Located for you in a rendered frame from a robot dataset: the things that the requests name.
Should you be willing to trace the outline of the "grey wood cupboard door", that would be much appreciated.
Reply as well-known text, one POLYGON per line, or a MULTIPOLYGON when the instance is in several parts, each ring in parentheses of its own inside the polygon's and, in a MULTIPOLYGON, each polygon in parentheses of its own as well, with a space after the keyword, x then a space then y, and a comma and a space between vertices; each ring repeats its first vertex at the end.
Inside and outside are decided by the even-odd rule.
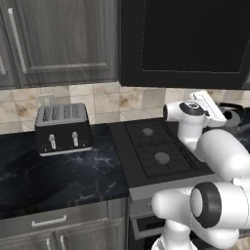
POLYGON ((7 74, 0 72, 0 90, 15 89, 18 87, 18 80, 14 67, 12 51, 9 44, 6 26, 4 24, 3 14, 0 7, 0 54, 5 65, 7 74))
POLYGON ((0 0, 19 88, 117 78, 116 0, 0 0), (14 9, 27 74, 8 16, 14 9))

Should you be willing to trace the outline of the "black oven door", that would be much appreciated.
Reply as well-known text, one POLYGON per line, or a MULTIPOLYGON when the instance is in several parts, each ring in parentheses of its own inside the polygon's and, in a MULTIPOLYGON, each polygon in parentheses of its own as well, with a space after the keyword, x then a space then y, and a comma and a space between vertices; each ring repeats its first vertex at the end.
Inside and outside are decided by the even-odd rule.
POLYGON ((165 225, 163 219, 155 216, 131 219, 129 221, 128 250, 151 250, 165 225))

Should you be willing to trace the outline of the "black gas hob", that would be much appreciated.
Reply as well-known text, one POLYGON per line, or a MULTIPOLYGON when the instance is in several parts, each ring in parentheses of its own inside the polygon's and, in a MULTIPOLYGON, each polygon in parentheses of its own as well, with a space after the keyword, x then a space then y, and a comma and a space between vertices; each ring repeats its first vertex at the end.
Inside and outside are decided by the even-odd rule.
POLYGON ((194 187, 220 178, 177 139, 177 124, 162 118, 110 123, 132 201, 163 189, 194 187))

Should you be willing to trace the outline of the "black range hood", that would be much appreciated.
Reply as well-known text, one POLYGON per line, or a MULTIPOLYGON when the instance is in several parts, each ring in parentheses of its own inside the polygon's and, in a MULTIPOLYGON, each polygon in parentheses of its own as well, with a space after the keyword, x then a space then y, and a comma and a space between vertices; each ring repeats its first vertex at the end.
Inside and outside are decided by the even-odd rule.
POLYGON ((250 90, 250 0, 119 0, 123 86, 250 90))

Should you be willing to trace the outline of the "white wall socket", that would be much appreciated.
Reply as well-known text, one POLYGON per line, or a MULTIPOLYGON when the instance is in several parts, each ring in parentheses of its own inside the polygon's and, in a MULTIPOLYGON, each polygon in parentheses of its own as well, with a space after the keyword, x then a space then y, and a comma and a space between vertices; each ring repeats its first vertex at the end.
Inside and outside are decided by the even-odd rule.
POLYGON ((41 105, 53 105, 55 103, 54 101, 54 95, 53 94, 43 94, 39 96, 39 102, 41 105))

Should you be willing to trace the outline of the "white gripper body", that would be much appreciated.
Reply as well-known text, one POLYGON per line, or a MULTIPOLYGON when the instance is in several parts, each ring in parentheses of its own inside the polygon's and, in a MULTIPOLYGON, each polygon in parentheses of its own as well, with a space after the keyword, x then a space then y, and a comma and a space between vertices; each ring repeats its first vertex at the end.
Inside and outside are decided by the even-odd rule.
POLYGON ((216 128, 226 124, 227 119, 206 91, 192 92, 189 97, 205 111, 207 127, 216 128))

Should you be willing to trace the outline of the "grey drawer front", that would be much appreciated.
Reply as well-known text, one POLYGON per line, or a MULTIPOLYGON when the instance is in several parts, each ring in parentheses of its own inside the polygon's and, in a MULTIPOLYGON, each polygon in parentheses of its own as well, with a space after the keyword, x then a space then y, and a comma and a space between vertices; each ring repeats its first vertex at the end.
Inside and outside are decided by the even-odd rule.
POLYGON ((81 206, 58 209, 49 212, 15 217, 12 219, 0 220, 0 238, 9 237, 24 233, 31 233, 43 229, 53 229, 70 226, 78 223, 85 223, 107 217, 106 202, 85 204, 81 206), (46 227, 33 228, 31 222, 43 222, 61 218, 67 215, 66 222, 46 227))

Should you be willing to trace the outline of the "black toaster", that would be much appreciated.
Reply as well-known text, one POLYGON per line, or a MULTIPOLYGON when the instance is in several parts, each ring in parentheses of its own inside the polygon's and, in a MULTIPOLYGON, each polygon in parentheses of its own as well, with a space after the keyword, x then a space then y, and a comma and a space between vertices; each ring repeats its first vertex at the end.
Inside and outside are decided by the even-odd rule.
POLYGON ((35 140, 41 156, 90 150, 94 142, 86 106, 83 103, 40 106, 35 140))

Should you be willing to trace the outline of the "grey base cupboard door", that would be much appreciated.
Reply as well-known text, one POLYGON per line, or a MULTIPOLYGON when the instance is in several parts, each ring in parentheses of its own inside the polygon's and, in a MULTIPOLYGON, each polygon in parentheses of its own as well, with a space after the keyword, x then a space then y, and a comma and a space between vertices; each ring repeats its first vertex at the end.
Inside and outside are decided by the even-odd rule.
POLYGON ((60 236, 66 250, 126 250, 126 220, 103 219, 81 223, 55 232, 59 249, 60 236))
POLYGON ((58 250, 51 233, 32 233, 0 239, 0 250, 48 250, 46 239, 50 238, 52 250, 58 250))

